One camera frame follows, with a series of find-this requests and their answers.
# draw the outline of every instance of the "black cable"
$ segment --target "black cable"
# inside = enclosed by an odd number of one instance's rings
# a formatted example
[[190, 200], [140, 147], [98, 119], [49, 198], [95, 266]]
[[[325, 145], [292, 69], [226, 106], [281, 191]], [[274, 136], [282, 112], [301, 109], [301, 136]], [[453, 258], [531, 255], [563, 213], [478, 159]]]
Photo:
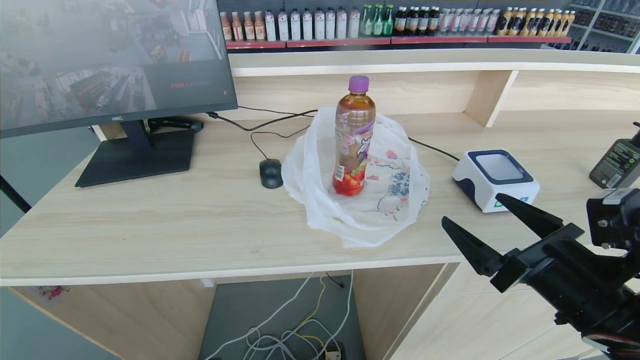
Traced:
[[[260, 109], [260, 108], [250, 108], [248, 106], [238, 106], [238, 108], [241, 109], [247, 109], [247, 110], [255, 110], [255, 111], [266, 111], [268, 113], [276, 113], [276, 114], [286, 114], [286, 115], [297, 115], [296, 113], [290, 113], [288, 111], [275, 111], [275, 110], [269, 110], [269, 109]], [[313, 115], [302, 115], [304, 117], [313, 117]]]
[[433, 146], [431, 146], [431, 145], [427, 145], [427, 144], [422, 143], [422, 142], [419, 142], [418, 140], [413, 139], [413, 138], [409, 138], [409, 140], [411, 140], [411, 141], [413, 141], [413, 142], [415, 142], [415, 143], [417, 143], [417, 144], [419, 144], [419, 145], [422, 145], [422, 146], [424, 146], [424, 147], [428, 147], [428, 148], [429, 148], [429, 149], [431, 149], [431, 150], [435, 150], [435, 151], [439, 152], [440, 154], [445, 154], [446, 156], [448, 156], [448, 157], [452, 158], [453, 160], [460, 161], [460, 159], [459, 159], [458, 157], [456, 157], [456, 156], [454, 156], [454, 155], [451, 155], [451, 154], [449, 154], [448, 152], [446, 152], [446, 151], [444, 151], [444, 150], [440, 150], [440, 149], [438, 149], [437, 147], [433, 147]]
[[242, 129], [242, 130], [244, 130], [244, 131], [253, 131], [253, 130], [258, 130], [258, 129], [260, 129], [261, 127], [264, 127], [264, 126], [271, 125], [271, 124], [273, 124], [273, 123], [275, 123], [275, 122], [278, 122], [278, 121], [283, 121], [283, 120], [287, 120], [287, 119], [292, 119], [292, 118], [294, 118], [294, 117], [304, 116], [304, 115], [306, 115], [306, 114], [308, 114], [308, 113], [313, 113], [313, 112], [316, 112], [316, 111], [317, 111], [317, 109], [315, 109], [315, 110], [308, 110], [308, 111], [305, 111], [305, 112], [303, 112], [303, 113], [299, 113], [299, 114], [292, 114], [292, 115], [289, 115], [289, 116], [280, 117], [280, 118], [277, 118], [277, 119], [275, 119], [275, 120], [267, 121], [267, 122], [265, 122], [265, 123], [263, 123], [263, 124], [260, 124], [260, 125], [258, 125], [258, 126], [254, 126], [254, 127], [251, 127], [251, 128], [244, 127], [244, 126], [242, 126], [242, 125], [238, 124], [237, 122], [235, 122], [235, 121], [233, 121], [233, 120], [229, 120], [229, 119], [227, 119], [226, 117], [222, 117], [222, 116], [218, 115], [218, 113], [215, 113], [215, 112], [207, 113], [207, 115], [208, 115], [208, 116], [210, 116], [210, 117], [212, 117], [212, 118], [214, 118], [214, 119], [224, 120], [224, 121], [228, 122], [229, 124], [233, 124], [233, 125], [235, 125], [235, 126], [239, 127], [240, 129]]
[[255, 148], [258, 149], [258, 151], [260, 151], [260, 153], [264, 156], [265, 159], [268, 159], [268, 157], [264, 154], [264, 151], [262, 151], [262, 149], [260, 149], [258, 144], [255, 143], [255, 140], [253, 139], [253, 136], [255, 134], [274, 134], [274, 135], [278, 135], [279, 137], [281, 137], [283, 139], [288, 139], [288, 138], [294, 136], [295, 134], [298, 134], [298, 133], [301, 133], [304, 130], [307, 130], [309, 128], [309, 126], [311, 126], [311, 125], [307, 125], [307, 126], [303, 127], [302, 129], [296, 131], [295, 133], [289, 134], [289, 135], [281, 135], [281, 134], [278, 134], [278, 133], [274, 133], [272, 131], [254, 131], [254, 132], [251, 133], [251, 135], [249, 137], [251, 138], [251, 142], [253, 143], [253, 146], [255, 146]]
[[329, 275], [328, 272], [324, 273], [329, 279], [331, 279], [331, 281], [335, 282], [335, 284], [337, 286], [340, 286], [341, 288], [344, 288], [344, 284], [342, 284], [341, 282], [337, 282], [333, 277], [331, 277], [331, 275]]

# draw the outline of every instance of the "monitor screen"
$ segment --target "monitor screen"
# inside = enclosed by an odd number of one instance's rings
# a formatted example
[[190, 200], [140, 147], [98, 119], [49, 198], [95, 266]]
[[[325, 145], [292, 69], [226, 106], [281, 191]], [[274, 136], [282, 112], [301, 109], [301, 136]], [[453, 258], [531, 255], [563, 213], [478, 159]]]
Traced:
[[0, 136], [237, 107], [215, 0], [3, 0]]

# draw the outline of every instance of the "plastic bag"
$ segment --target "plastic bag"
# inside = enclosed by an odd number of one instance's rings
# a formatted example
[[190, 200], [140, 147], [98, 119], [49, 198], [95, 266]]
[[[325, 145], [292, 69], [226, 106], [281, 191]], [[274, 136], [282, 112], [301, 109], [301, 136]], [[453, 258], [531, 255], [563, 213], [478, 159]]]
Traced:
[[338, 234], [345, 247], [374, 247], [414, 223], [429, 195], [429, 174], [404, 129], [377, 114], [365, 188], [335, 193], [335, 108], [320, 109], [282, 164], [289, 195], [305, 205], [307, 224]]

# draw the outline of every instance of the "computer mouse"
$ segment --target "computer mouse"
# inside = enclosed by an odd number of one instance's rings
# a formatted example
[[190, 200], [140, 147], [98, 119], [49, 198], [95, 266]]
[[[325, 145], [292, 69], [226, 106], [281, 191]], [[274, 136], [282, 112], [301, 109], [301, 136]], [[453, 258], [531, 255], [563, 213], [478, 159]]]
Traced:
[[282, 164], [278, 159], [264, 159], [260, 161], [260, 182], [267, 189], [277, 189], [282, 186]]

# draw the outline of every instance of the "desk surface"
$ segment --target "desk surface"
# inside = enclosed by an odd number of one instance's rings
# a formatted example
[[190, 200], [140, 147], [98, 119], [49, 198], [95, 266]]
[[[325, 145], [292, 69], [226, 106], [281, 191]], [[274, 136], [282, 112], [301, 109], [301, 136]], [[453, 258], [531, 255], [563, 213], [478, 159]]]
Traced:
[[[588, 232], [586, 199], [600, 191], [588, 173], [615, 139], [634, 132], [630, 114], [505, 112], [488, 129], [459, 113], [393, 118], [410, 136], [454, 154], [508, 149], [540, 182], [536, 205]], [[291, 133], [310, 120], [288, 121], [268, 130]], [[256, 141], [267, 155], [283, 159], [295, 139], [259, 135]], [[310, 230], [304, 207], [284, 188], [263, 188], [260, 153], [248, 133], [230, 124], [211, 122], [197, 134], [189, 172], [74, 188], [85, 160], [2, 238], [0, 284], [165, 281], [460, 261], [440, 227], [443, 215], [503, 252], [536, 240], [509, 213], [480, 213], [451, 181], [451, 159], [422, 147], [418, 153], [431, 174], [428, 203], [415, 224], [368, 249], [344, 249], [337, 236]], [[581, 240], [589, 242], [588, 236]]]

